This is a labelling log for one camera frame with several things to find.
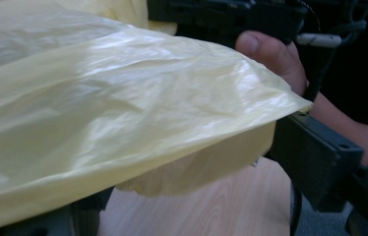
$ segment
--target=wooden table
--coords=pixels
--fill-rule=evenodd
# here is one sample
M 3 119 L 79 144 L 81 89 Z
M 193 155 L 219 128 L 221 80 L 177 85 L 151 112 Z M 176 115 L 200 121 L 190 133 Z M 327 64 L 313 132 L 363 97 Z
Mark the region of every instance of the wooden table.
M 98 236 L 288 236 L 290 180 L 266 158 L 190 195 L 114 190 Z

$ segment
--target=yellow plastic bag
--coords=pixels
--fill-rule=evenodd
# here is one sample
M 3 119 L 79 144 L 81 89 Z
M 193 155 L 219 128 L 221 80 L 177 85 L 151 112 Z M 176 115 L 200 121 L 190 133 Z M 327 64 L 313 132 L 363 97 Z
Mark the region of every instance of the yellow plastic bag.
M 275 120 L 310 105 L 229 48 L 0 1 L 0 226 L 115 185 L 192 191 L 258 158 Z

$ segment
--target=plastic wrap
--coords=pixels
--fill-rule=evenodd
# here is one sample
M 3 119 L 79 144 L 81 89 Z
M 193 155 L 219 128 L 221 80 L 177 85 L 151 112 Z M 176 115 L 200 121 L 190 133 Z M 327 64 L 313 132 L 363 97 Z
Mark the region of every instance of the plastic wrap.
M 229 48 L 0 1 L 0 226 L 111 186 L 192 191 L 254 161 L 275 120 L 310 105 Z

